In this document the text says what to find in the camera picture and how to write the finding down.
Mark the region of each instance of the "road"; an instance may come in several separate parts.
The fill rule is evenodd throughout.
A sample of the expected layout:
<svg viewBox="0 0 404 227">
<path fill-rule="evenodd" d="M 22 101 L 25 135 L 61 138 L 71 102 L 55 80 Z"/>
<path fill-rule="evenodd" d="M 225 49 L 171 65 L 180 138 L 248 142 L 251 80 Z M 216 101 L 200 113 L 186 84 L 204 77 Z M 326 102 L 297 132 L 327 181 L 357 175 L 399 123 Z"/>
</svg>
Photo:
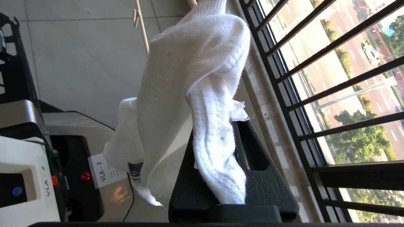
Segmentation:
<svg viewBox="0 0 404 227">
<path fill-rule="evenodd" d="M 338 31 L 339 35 L 345 34 L 354 26 L 357 26 L 360 23 L 358 18 L 363 17 L 363 15 L 360 15 L 360 13 L 358 16 L 358 12 L 355 10 L 356 5 L 362 3 L 356 2 L 354 4 L 352 1 L 353 0 L 338 0 L 328 9 L 328 14 L 330 14 L 330 12 L 331 14 L 327 16 L 327 19 L 334 23 L 334 30 Z M 287 32 L 290 31 L 298 22 L 304 19 L 304 17 L 307 16 L 312 10 L 313 7 L 311 6 L 309 0 L 289 0 L 288 3 L 285 4 L 285 6 L 279 11 L 278 18 Z M 290 40 L 290 44 L 292 45 L 299 62 L 304 61 L 330 43 L 327 36 L 324 37 L 325 33 L 321 33 L 319 31 L 318 25 L 320 22 L 318 19 L 313 20 L 313 22 L 311 22 L 306 28 L 304 28 Z M 368 62 L 368 59 L 366 58 L 361 46 L 364 40 L 368 39 L 367 35 L 367 32 L 363 32 L 341 46 L 343 51 L 350 54 L 349 63 L 352 66 L 354 76 L 358 76 L 375 68 L 375 66 Z M 341 72 L 337 65 L 339 65 L 339 60 L 336 58 L 334 51 L 332 51 L 305 68 L 311 85 L 314 87 L 315 93 L 324 91 L 347 80 L 345 72 Z M 384 79 L 385 78 L 383 75 L 377 75 L 372 79 L 360 83 L 360 86 L 365 88 Z M 352 93 L 352 90 L 345 89 L 345 91 L 338 92 L 337 94 L 330 95 L 329 97 L 320 100 L 320 104 L 327 103 L 330 100 L 334 100 L 350 93 Z M 372 112 L 378 116 L 395 113 L 396 106 L 399 105 L 396 97 L 392 93 L 391 88 L 372 90 L 366 94 L 366 98 L 372 101 Z M 356 108 L 356 105 L 351 102 L 351 100 L 350 102 L 347 102 L 347 100 L 345 100 L 345 102 L 341 101 L 325 108 L 325 113 L 329 118 L 332 127 L 340 126 L 339 122 L 337 122 L 333 116 L 340 113 L 344 109 L 352 113 L 358 108 Z M 390 122 L 383 124 L 383 127 L 385 128 L 386 138 L 392 143 L 397 159 L 403 160 L 404 152 L 401 148 L 404 147 L 404 132 L 402 125 L 399 122 Z"/>
</svg>

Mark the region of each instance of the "street lamp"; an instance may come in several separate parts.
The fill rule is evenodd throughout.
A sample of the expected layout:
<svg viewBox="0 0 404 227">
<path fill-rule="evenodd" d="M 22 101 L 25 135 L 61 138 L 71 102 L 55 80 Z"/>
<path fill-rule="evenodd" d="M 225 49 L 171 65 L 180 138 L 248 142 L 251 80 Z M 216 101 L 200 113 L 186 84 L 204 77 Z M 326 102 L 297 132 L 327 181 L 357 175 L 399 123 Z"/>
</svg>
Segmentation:
<svg viewBox="0 0 404 227">
<path fill-rule="evenodd" d="M 329 105 L 336 104 L 337 102 L 340 102 L 340 101 L 342 101 L 344 99 L 350 98 L 352 96 L 361 95 L 361 94 L 366 93 L 366 92 L 371 91 L 371 90 L 381 89 L 381 88 L 395 86 L 395 85 L 397 85 L 396 79 L 394 77 L 389 77 L 389 78 L 387 78 L 385 80 L 382 80 L 382 81 L 380 81 L 378 83 L 370 85 L 370 86 L 368 86 L 368 87 L 366 87 L 364 89 L 361 89 L 361 90 L 359 90 L 357 92 L 351 93 L 349 95 L 345 95 L 345 96 L 343 96 L 343 97 L 341 97 L 339 99 L 335 99 L 335 100 L 333 100 L 331 102 L 327 102 L 327 103 L 325 103 L 323 105 L 319 105 L 316 109 L 325 108 L 325 107 L 327 107 Z"/>
</svg>

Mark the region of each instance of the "knit fabric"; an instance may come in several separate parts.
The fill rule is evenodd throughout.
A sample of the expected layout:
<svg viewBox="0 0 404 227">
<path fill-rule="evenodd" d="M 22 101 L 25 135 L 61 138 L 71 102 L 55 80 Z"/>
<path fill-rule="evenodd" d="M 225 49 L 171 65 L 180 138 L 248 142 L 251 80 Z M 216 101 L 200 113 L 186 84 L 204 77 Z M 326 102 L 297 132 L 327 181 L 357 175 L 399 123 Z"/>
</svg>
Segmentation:
<svg viewBox="0 0 404 227">
<path fill-rule="evenodd" d="M 167 207 L 192 128 L 195 162 L 212 192 L 223 204 L 244 203 L 246 177 L 233 154 L 230 121 L 248 120 L 243 103 L 232 97 L 250 34 L 242 19 L 224 13 L 225 4 L 198 1 L 150 42 L 137 98 L 141 143 L 133 148 L 143 167 L 133 185 L 152 204 Z"/>
</svg>

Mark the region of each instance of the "window bar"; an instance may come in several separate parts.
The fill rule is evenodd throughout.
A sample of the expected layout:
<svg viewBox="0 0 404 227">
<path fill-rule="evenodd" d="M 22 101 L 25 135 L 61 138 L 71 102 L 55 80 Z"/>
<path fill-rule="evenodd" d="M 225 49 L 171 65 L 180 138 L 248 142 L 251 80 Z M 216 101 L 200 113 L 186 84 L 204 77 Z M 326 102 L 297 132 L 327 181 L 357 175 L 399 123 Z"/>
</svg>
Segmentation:
<svg viewBox="0 0 404 227">
<path fill-rule="evenodd" d="M 343 126 L 340 126 L 337 128 L 324 130 L 321 132 L 315 132 L 312 134 L 299 136 L 299 139 L 301 141 L 308 140 L 308 139 L 314 139 L 317 137 L 324 137 L 324 136 L 328 136 L 331 134 L 346 132 L 346 131 L 350 131 L 350 130 L 354 130 L 354 129 L 358 129 L 358 128 L 364 128 L 364 127 L 373 126 L 376 124 L 383 124 L 383 123 L 392 122 L 392 121 L 401 120 L 401 119 L 404 119 L 404 112 L 393 113 L 390 115 L 381 116 L 378 118 L 373 118 L 373 119 L 365 120 L 365 121 L 361 121 L 361 122 L 355 122 L 355 123 L 343 125 Z"/>
<path fill-rule="evenodd" d="M 309 98 L 307 98 L 307 99 L 305 99 L 305 100 L 303 100 L 301 102 L 293 104 L 293 105 L 288 107 L 288 110 L 292 111 L 292 110 L 294 110 L 296 108 L 302 107 L 302 106 L 304 106 L 306 104 L 309 104 L 309 103 L 314 102 L 316 100 L 322 99 L 322 98 L 324 98 L 326 96 L 329 96 L 331 94 L 337 93 L 337 92 L 339 92 L 339 91 L 341 91 L 341 90 L 343 90 L 345 88 L 348 88 L 348 87 L 350 87 L 350 86 L 352 86 L 354 84 L 357 84 L 359 82 L 362 82 L 364 80 L 372 78 L 373 76 L 379 75 L 379 74 L 381 74 L 381 73 L 383 73 L 385 71 L 388 71 L 388 70 L 391 70 L 391 69 L 393 69 L 395 67 L 398 67 L 398 66 L 402 65 L 403 63 L 404 63 L 404 56 L 401 56 L 401 57 L 399 57 L 399 58 L 397 58 L 397 59 L 395 59 L 395 60 L 393 60 L 391 62 L 387 62 L 384 65 L 381 65 L 381 66 L 379 66 L 379 67 L 377 67 L 375 69 L 367 71 L 366 73 L 363 73 L 363 74 L 361 74 L 359 76 L 356 76 L 356 77 L 354 77 L 354 78 L 352 78 L 352 79 L 350 79 L 348 81 L 340 83 L 340 84 L 338 84 L 338 85 L 336 85 L 336 86 L 334 86 L 332 88 L 329 88 L 329 89 L 327 89 L 327 90 L 325 90 L 323 92 L 320 92 L 320 93 L 318 93 L 316 95 L 313 95 L 312 97 L 309 97 Z"/>
<path fill-rule="evenodd" d="M 268 13 L 264 20 L 258 25 L 257 31 L 261 31 L 265 25 L 267 25 L 272 18 L 279 12 L 279 10 L 286 4 L 288 0 L 280 0 L 275 7 Z"/>
<path fill-rule="evenodd" d="M 313 167 L 324 187 L 404 190 L 404 161 Z"/>
<path fill-rule="evenodd" d="M 263 61 L 265 70 L 269 75 L 269 79 L 271 80 L 272 84 L 276 84 L 275 75 L 273 74 L 271 66 L 269 65 L 267 55 L 266 55 L 265 50 L 264 50 L 264 48 L 262 46 L 262 43 L 260 42 L 257 29 L 255 28 L 254 23 L 253 23 L 253 21 L 251 19 L 250 13 L 248 11 L 248 7 L 247 7 L 244 0 L 240 0 L 240 5 L 241 5 L 241 8 L 242 8 L 243 14 L 246 17 L 247 24 L 250 27 L 252 37 L 254 38 L 255 43 L 257 44 L 257 48 L 258 48 L 260 57 L 261 57 L 261 59 Z M 274 92 L 275 92 L 277 97 L 282 97 L 281 91 L 279 90 L 278 86 L 274 86 Z M 292 119 L 291 119 L 290 115 L 287 114 L 288 110 L 287 110 L 285 102 L 279 102 L 279 105 L 280 105 L 280 107 L 282 109 L 283 115 L 285 116 L 286 124 L 288 125 L 289 128 L 293 128 L 294 127 L 293 122 L 292 122 Z M 299 157 L 300 157 L 300 159 L 302 161 L 303 167 L 304 167 L 304 169 L 305 169 L 305 171 L 307 173 L 307 179 L 309 180 L 309 183 L 310 183 L 310 185 L 311 185 L 311 187 L 313 189 L 314 197 L 315 197 L 315 199 L 316 199 L 316 201 L 317 201 L 317 203 L 319 205 L 319 208 L 320 208 L 321 214 L 323 215 L 324 221 L 325 222 L 331 222 L 330 215 L 328 214 L 328 211 L 327 211 L 327 209 L 325 207 L 325 204 L 324 204 L 324 200 L 321 197 L 320 190 L 319 190 L 319 188 L 317 186 L 316 180 L 315 180 L 314 175 L 313 175 L 313 173 L 311 171 L 311 166 L 310 166 L 310 164 L 309 164 L 309 162 L 308 162 L 308 160 L 307 160 L 307 158 L 305 156 L 305 152 L 304 152 L 303 147 L 301 146 L 301 143 L 299 141 L 299 136 L 298 136 L 296 130 L 291 130 L 290 133 L 291 133 L 293 141 L 294 141 L 294 143 L 296 145 L 296 149 L 297 149 L 297 152 L 299 153 Z"/>
<path fill-rule="evenodd" d="M 342 35 L 341 37 L 339 37 L 337 40 L 333 41 L 332 43 L 330 43 L 328 46 L 324 47 L 322 50 L 320 50 L 319 52 L 315 53 L 314 55 L 312 55 L 311 57 L 309 57 L 308 59 L 306 59 L 304 62 L 300 63 L 299 65 L 297 65 L 295 68 L 291 69 L 288 73 L 286 73 L 285 75 L 281 76 L 280 78 L 277 79 L 278 83 L 280 83 L 281 81 L 285 80 L 286 78 L 290 77 L 291 75 L 297 73 L 298 71 L 302 70 L 303 68 L 307 67 L 308 65 L 312 64 L 313 62 L 315 62 L 316 60 L 318 60 L 319 58 L 321 58 L 322 56 L 326 55 L 327 53 L 329 53 L 330 51 L 332 51 L 334 48 L 340 46 L 341 44 L 345 43 L 346 41 L 348 41 L 349 39 L 351 39 L 352 37 L 358 35 L 359 33 L 361 33 L 362 31 L 366 30 L 368 27 L 372 26 L 373 24 L 379 22 L 381 19 L 383 19 L 384 17 L 386 17 L 387 15 L 389 15 L 390 13 L 398 10 L 400 7 L 402 7 L 404 5 L 404 1 L 403 0 L 396 0 L 393 3 L 391 3 L 390 5 L 386 6 L 384 9 L 380 10 L 379 12 L 377 12 L 376 14 L 374 14 L 373 16 L 369 17 L 367 20 L 365 20 L 364 22 L 360 23 L 358 26 L 354 27 L 353 29 L 351 29 L 349 32 L 345 33 L 344 35 Z M 272 51 L 272 49 L 275 49 L 277 47 L 276 44 L 273 48 L 271 48 L 269 50 L 269 52 Z"/>
<path fill-rule="evenodd" d="M 257 0 L 250 0 L 250 1 L 247 3 L 247 7 L 250 8 L 256 1 L 257 1 Z"/>
<path fill-rule="evenodd" d="M 347 201 L 337 201 L 337 200 L 325 200 L 327 206 L 340 207 L 352 210 L 363 210 L 368 212 L 375 212 L 381 214 L 389 214 L 396 216 L 404 216 L 404 208 L 395 206 L 382 206 L 375 204 L 357 203 L 357 202 L 347 202 Z"/>
<path fill-rule="evenodd" d="M 294 27 L 289 33 L 287 33 L 274 47 L 268 52 L 267 56 L 272 55 L 275 51 L 281 48 L 287 43 L 293 36 L 295 36 L 300 30 L 308 25 L 316 16 L 329 7 L 335 0 L 324 0 L 317 8 L 315 8 L 305 19 L 303 19 L 296 27 Z"/>
</svg>

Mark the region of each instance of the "black foam holder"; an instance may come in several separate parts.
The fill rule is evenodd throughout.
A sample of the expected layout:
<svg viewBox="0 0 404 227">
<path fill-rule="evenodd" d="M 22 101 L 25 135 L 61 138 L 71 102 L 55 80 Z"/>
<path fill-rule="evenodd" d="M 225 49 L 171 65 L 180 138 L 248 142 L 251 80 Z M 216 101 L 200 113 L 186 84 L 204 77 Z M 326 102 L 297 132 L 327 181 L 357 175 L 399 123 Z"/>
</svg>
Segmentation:
<svg viewBox="0 0 404 227">
<path fill-rule="evenodd" d="M 274 162 L 266 154 L 250 122 L 233 122 L 233 129 L 236 141 L 235 156 L 247 177 L 244 206 L 247 208 L 245 210 L 248 210 L 248 207 L 252 208 L 252 212 L 241 213 L 244 215 L 242 219 L 246 223 L 251 222 L 250 217 L 257 212 L 257 206 L 263 209 L 274 206 L 279 210 L 283 222 L 294 221 L 299 206 Z M 189 138 L 171 195 L 168 208 L 170 222 L 204 222 L 207 220 L 209 210 L 219 204 L 199 171 L 194 168 L 192 141 L 193 133 Z"/>
</svg>

